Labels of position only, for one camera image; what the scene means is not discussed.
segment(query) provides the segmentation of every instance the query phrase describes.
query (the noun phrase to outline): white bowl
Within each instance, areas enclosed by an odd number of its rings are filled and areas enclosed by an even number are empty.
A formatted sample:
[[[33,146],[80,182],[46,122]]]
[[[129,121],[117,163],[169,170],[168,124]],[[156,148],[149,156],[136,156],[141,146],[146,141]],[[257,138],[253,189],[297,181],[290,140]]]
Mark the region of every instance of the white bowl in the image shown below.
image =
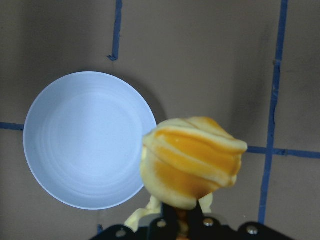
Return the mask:
[[[24,124],[24,153],[36,180],[57,200],[107,209],[142,189],[142,138],[155,126],[148,104],[129,84],[77,72],[35,99]]]

